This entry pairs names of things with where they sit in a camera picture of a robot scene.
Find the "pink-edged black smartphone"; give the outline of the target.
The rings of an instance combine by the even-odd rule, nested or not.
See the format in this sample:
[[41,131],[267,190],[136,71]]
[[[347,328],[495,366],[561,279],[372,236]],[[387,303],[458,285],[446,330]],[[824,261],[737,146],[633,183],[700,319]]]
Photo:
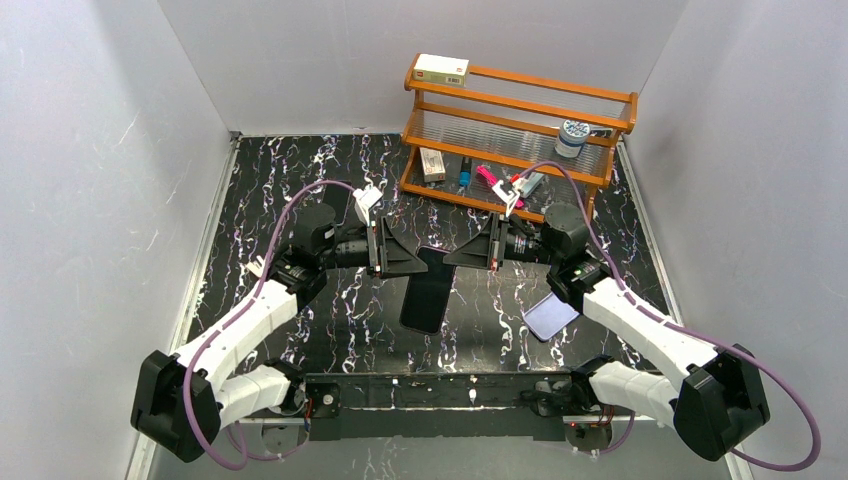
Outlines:
[[428,270],[410,277],[400,311],[400,325],[424,335],[440,332],[455,277],[455,266],[446,264],[448,254],[422,246],[416,252]]

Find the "lavender phone case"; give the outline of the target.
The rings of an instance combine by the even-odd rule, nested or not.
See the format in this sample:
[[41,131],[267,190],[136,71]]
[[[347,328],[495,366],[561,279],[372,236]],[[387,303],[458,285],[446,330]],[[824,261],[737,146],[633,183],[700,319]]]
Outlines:
[[578,317],[579,312],[562,302],[554,293],[548,294],[523,313],[524,324],[541,342],[551,340]]

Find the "blue-edged black smartphone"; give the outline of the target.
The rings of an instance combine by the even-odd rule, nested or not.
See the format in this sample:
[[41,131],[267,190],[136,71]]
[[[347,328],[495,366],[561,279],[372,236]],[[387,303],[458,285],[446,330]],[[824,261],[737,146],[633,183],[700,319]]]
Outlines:
[[332,208],[334,213],[334,224],[342,226],[347,218],[351,191],[339,185],[328,185],[322,196],[322,203]]

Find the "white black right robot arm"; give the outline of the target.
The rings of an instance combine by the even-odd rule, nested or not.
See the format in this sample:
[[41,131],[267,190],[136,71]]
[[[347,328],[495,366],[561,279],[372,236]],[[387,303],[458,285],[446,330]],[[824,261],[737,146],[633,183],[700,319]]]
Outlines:
[[759,370],[740,346],[712,346],[677,332],[587,247],[592,234],[580,208],[549,207],[540,227],[493,214],[470,240],[447,254],[447,265],[497,270],[505,260],[546,263],[554,299],[622,337],[655,368],[627,367],[598,355],[569,380],[537,392],[540,400],[587,412],[620,406],[670,425],[691,451],[716,461],[770,420]]

